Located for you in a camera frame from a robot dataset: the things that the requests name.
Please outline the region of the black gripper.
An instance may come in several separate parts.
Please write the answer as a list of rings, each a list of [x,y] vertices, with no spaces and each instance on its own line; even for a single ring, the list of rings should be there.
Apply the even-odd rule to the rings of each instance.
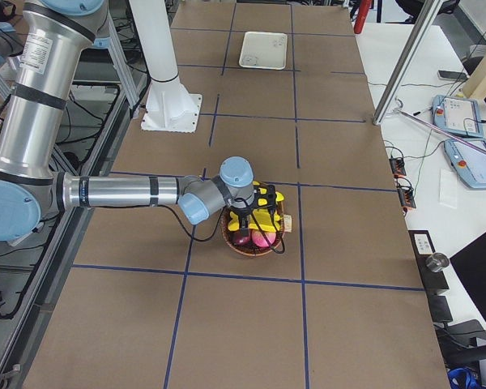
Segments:
[[[252,199],[235,198],[229,208],[229,227],[276,227],[277,192],[274,185],[254,182]]]

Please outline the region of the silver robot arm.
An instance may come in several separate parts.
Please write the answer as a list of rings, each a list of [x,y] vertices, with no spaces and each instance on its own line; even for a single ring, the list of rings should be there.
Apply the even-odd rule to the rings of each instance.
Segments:
[[[73,207],[161,207],[176,204],[191,224],[222,208],[241,227],[277,198],[254,180],[249,162],[226,159],[217,176],[76,177],[54,173],[49,160],[80,54],[107,29],[105,1],[28,1],[29,33],[0,134],[0,242],[23,237],[51,212]]]

